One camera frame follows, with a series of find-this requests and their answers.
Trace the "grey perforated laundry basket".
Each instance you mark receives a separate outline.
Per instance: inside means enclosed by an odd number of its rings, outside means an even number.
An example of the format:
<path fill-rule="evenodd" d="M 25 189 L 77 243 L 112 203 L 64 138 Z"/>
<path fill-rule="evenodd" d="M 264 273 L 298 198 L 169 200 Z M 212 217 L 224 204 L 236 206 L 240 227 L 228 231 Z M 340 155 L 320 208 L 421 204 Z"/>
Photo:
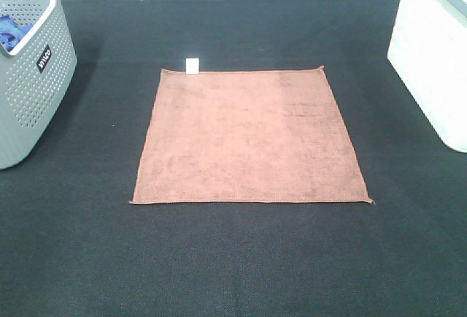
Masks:
<path fill-rule="evenodd" d="M 1 44 L 1 168 L 25 159 L 72 80 L 77 56 L 61 0 L 1 0 L 1 16 L 32 28 L 11 51 Z"/>

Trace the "brown microfibre towel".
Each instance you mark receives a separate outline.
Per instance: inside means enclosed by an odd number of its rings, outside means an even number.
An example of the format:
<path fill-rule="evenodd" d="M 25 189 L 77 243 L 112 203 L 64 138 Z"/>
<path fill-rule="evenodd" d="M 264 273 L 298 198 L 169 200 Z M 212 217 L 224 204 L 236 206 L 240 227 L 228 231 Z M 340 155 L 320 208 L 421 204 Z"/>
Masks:
<path fill-rule="evenodd" d="M 324 69 L 161 71 L 135 205 L 370 202 Z"/>

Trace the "white plastic bin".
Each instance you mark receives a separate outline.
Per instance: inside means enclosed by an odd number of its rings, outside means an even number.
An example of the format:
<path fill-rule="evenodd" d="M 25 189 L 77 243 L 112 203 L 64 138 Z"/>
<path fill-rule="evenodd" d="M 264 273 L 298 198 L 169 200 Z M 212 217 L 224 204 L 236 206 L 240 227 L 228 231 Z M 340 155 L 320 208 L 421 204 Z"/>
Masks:
<path fill-rule="evenodd" d="M 442 142 L 466 152 L 466 0 L 400 0 L 387 58 Z"/>

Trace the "blue cloth in basket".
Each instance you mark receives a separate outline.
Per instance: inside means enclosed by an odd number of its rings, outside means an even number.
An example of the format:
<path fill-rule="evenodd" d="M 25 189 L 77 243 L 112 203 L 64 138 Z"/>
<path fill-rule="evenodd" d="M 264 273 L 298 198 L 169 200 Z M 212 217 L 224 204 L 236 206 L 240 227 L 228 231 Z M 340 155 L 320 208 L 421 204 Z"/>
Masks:
<path fill-rule="evenodd" d="M 1 16 L 1 44 L 11 51 L 31 30 L 32 25 L 18 26 L 9 15 Z"/>

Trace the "white towel label tag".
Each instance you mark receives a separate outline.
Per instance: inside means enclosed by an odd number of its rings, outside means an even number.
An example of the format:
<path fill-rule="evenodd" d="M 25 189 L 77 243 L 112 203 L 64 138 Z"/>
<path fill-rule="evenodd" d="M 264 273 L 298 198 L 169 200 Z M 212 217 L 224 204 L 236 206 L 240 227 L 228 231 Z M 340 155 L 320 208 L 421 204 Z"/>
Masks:
<path fill-rule="evenodd" d="M 185 73 L 187 75 L 197 75 L 199 73 L 199 58 L 186 58 Z"/>

